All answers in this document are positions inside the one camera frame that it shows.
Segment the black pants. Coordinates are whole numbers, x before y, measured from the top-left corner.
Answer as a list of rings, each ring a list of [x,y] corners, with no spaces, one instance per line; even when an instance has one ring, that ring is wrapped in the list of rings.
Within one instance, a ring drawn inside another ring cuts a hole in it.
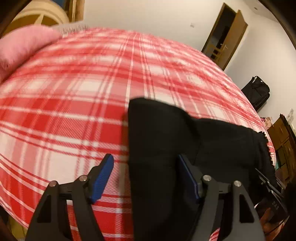
[[[218,182],[240,181],[252,202],[264,198],[258,177],[276,185],[263,132],[220,120],[194,118],[151,99],[128,106],[129,178],[135,240],[188,240],[199,204],[180,155]]]

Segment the brown wooden cabinet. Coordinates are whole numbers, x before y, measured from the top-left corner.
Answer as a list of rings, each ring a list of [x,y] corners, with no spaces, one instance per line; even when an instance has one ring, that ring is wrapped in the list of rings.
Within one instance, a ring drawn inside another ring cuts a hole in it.
[[[286,186],[295,178],[295,133],[283,114],[267,131],[276,154],[275,175]]]

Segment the red plaid bed sheet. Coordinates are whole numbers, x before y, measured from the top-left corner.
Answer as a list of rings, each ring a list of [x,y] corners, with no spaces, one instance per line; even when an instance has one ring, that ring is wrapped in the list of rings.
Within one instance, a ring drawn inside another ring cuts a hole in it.
[[[200,51],[89,29],[44,47],[1,84],[1,207],[28,227],[49,181],[71,182],[110,153],[114,170],[94,213],[106,240],[133,240],[125,113],[134,97],[264,130],[239,87]]]

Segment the black bag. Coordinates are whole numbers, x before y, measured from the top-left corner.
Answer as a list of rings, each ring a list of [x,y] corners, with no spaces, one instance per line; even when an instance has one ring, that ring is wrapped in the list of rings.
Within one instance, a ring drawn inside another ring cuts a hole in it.
[[[259,111],[270,97],[269,86],[259,76],[252,77],[241,91],[256,111]]]

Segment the pink folded blanket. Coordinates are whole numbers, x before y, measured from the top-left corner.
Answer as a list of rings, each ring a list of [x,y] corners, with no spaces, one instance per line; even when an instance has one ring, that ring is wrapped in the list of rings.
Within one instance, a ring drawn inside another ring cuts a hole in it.
[[[44,25],[29,25],[1,38],[1,81],[45,46],[62,38],[62,34]]]

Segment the brown wooden door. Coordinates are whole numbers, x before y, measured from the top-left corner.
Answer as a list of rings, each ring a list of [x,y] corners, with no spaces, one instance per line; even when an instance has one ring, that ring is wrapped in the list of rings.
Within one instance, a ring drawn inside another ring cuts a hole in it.
[[[224,3],[202,53],[224,70],[240,44],[247,27],[248,24],[241,10],[234,11]]]

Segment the cream round headboard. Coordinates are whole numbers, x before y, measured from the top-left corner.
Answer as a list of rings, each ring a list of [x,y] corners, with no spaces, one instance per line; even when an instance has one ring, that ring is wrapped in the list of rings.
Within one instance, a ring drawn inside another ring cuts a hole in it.
[[[1,31],[1,36],[28,25],[53,26],[69,23],[66,12],[54,1],[32,1]]]

